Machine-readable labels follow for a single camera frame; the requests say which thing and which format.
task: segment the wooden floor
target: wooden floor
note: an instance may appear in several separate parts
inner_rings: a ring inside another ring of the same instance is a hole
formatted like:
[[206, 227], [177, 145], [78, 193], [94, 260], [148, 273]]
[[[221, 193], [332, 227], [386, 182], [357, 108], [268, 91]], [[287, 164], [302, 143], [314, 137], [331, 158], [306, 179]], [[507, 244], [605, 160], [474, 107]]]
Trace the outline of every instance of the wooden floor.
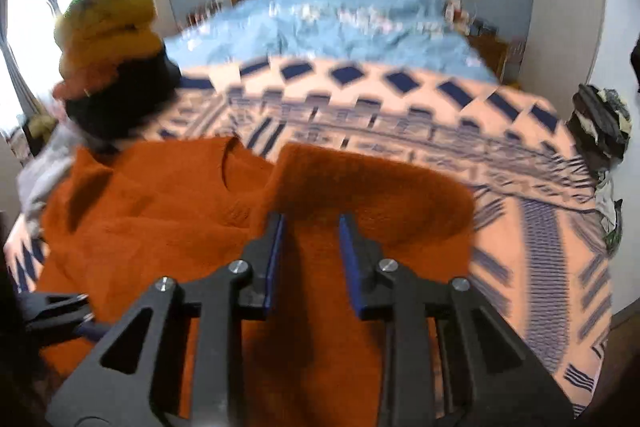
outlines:
[[609, 333], [602, 373], [593, 401], [576, 426], [640, 425], [640, 314]]

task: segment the orange knit sweater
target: orange knit sweater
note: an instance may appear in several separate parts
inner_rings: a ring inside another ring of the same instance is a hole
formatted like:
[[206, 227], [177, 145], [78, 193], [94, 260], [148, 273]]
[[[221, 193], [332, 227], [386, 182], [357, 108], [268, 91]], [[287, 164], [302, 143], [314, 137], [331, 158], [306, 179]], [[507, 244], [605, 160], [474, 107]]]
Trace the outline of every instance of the orange knit sweater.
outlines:
[[[38, 289], [88, 293], [97, 320], [115, 322], [158, 277], [200, 279], [238, 258], [272, 210], [286, 215], [286, 237], [277, 309], [243, 325], [249, 425], [374, 425], [382, 328], [350, 307], [338, 215], [352, 212], [422, 277], [464, 275], [473, 202], [446, 176], [301, 145], [273, 166], [226, 138], [139, 142], [103, 161], [81, 149], [44, 213], [51, 254]], [[89, 349], [73, 341], [46, 357], [68, 373]]]

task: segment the blanket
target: blanket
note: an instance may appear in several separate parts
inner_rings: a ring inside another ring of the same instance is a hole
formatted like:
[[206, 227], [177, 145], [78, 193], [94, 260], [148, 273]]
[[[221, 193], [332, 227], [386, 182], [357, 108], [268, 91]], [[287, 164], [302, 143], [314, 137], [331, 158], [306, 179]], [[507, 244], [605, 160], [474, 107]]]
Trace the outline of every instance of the blanket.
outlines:
[[165, 40], [182, 69], [295, 55], [375, 61], [495, 83], [444, 0], [243, 0]]
[[[473, 200], [448, 176], [306, 145], [272, 166], [225, 138], [139, 142], [105, 160], [80, 149], [42, 218], [50, 256], [38, 289], [89, 293], [97, 320], [117, 321], [159, 277], [199, 279], [238, 258], [272, 210], [287, 231], [277, 309], [244, 328], [249, 425], [373, 425], [383, 331], [350, 307], [338, 215], [353, 212], [422, 277], [464, 275]], [[66, 372], [86, 350], [67, 343], [46, 356]], [[183, 399], [193, 346], [188, 360]]]

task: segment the pile of clothes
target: pile of clothes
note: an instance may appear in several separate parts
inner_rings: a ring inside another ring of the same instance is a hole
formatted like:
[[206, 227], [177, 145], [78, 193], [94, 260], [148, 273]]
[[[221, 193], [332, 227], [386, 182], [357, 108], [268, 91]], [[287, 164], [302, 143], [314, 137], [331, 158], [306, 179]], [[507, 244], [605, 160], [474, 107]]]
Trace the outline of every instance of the pile of clothes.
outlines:
[[73, 0], [56, 21], [63, 80], [53, 97], [61, 119], [47, 145], [18, 176], [18, 193], [31, 235], [52, 190], [73, 165], [76, 148], [113, 150], [174, 97], [179, 68], [151, 29], [154, 0]]
[[57, 125], [53, 116], [35, 114], [9, 135], [7, 143], [23, 166], [40, 154]]
[[628, 107], [615, 89], [580, 84], [567, 127], [596, 180], [596, 208], [602, 215], [607, 253], [622, 240], [622, 199], [614, 201], [611, 169], [622, 162], [631, 137]]

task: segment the window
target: window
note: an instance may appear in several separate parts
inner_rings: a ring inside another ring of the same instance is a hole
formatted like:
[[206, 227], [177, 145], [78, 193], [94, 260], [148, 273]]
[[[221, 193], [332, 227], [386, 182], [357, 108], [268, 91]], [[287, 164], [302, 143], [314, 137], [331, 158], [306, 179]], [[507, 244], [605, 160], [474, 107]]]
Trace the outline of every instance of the window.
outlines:
[[[66, 10], [71, 1], [58, 0], [60, 9]], [[61, 80], [58, 73], [61, 52], [53, 39], [54, 22], [46, 0], [8, 0], [7, 39], [24, 81], [45, 106], [51, 102], [51, 89]], [[0, 69], [0, 90], [4, 92], [7, 84], [4, 77], [8, 79], [8, 73], [3, 63], [0, 63]]]

